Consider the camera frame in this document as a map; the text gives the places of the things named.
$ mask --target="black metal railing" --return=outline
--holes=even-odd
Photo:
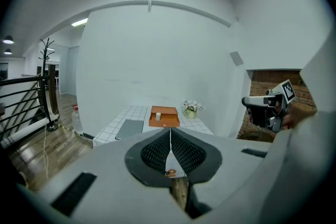
[[[21,77],[36,77],[36,75],[21,74]]]
[[[51,43],[49,43],[49,39],[48,39],[47,44],[45,44],[44,52],[41,52],[43,54],[43,58],[40,58],[40,59],[43,59],[43,70],[45,70],[46,60],[49,59],[48,54],[47,54],[47,49],[50,44]],[[25,82],[35,82],[34,85],[28,90],[12,92],[12,93],[0,96],[0,103],[1,103],[2,98],[9,97],[15,94],[25,93],[25,95],[19,102],[5,104],[5,109],[13,107],[13,106],[15,106],[15,109],[13,110],[11,115],[7,116],[6,118],[4,119],[0,118],[0,125],[2,127],[2,130],[0,131],[0,140],[2,140],[3,137],[8,138],[12,131],[17,132],[19,130],[20,125],[22,125],[23,123],[29,122],[39,116],[45,116],[47,118],[48,120],[47,130],[48,131],[53,131],[57,128],[57,124],[53,122],[50,118],[48,105],[47,105],[47,97],[46,97],[47,82],[50,79],[55,80],[54,75],[55,75],[54,73],[53,75],[51,75],[52,78],[50,76],[43,74],[42,76],[22,77],[19,79],[0,81],[0,87],[12,85],[12,84],[25,83]],[[40,113],[35,113],[34,116],[26,119],[25,117],[27,113],[35,109],[37,109],[37,111],[39,111]]]

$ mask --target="staircase railing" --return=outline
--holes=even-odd
[[[44,52],[41,52],[43,54],[43,70],[45,70],[46,60],[49,59],[47,54],[47,49],[51,43],[49,43],[49,39],[47,41],[47,44],[45,44]],[[34,85],[24,91],[17,91],[12,92],[9,94],[5,94],[0,96],[0,103],[1,100],[5,97],[9,97],[11,95],[25,93],[23,98],[19,102],[14,102],[11,104],[5,104],[5,110],[6,108],[10,108],[12,106],[16,106],[11,115],[7,116],[6,118],[2,119],[0,118],[0,125],[2,127],[2,130],[0,131],[0,140],[2,140],[4,137],[8,138],[12,131],[17,132],[19,130],[20,125],[23,123],[29,122],[32,119],[38,117],[38,116],[45,116],[45,118],[48,121],[47,124],[47,130],[53,131],[57,129],[57,124],[51,120],[48,105],[47,105],[47,98],[46,98],[46,85],[49,80],[49,89],[50,89],[50,103],[52,106],[53,113],[56,113],[57,109],[57,101],[56,101],[56,89],[55,89],[55,66],[50,66],[49,68],[49,76],[44,75],[42,72],[42,76],[36,76],[36,77],[23,77],[19,79],[11,79],[11,80],[4,80],[0,81],[0,89],[2,87],[11,85],[11,84],[19,84],[19,83],[25,83],[25,82],[35,82]],[[35,114],[34,116],[31,116],[26,119],[26,115],[29,111],[40,109],[43,107],[44,112]]]

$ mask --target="wooden floor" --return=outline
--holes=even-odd
[[[77,104],[76,96],[71,94],[57,95],[57,103],[60,114],[58,123],[73,129],[71,114],[72,105]],[[80,138],[63,128],[46,133],[45,150],[49,159],[49,178],[55,176],[92,148],[92,141]],[[39,190],[48,180],[43,158],[44,137],[45,130],[42,130],[17,144],[16,151],[9,153],[10,160],[18,171],[26,175],[29,189],[33,191]]]

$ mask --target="wooden box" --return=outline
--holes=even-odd
[[[161,119],[157,121],[155,116],[161,113]],[[180,127],[179,117],[176,108],[166,106],[153,106],[151,116],[149,118],[149,126],[151,127]]]

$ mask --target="brick wall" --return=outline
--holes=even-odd
[[[287,71],[287,70],[263,70],[254,71],[250,96],[262,96],[266,95],[265,92],[268,89],[274,88],[279,83],[289,79],[295,91],[295,99],[291,104],[296,105],[304,110],[315,110],[315,103],[306,87],[304,81],[300,77],[299,71]],[[265,132],[272,137],[275,136],[271,131],[260,128],[250,123],[247,111],[244,115],[244,121],[242,127],[239,130],[238,137],[247,132]]]

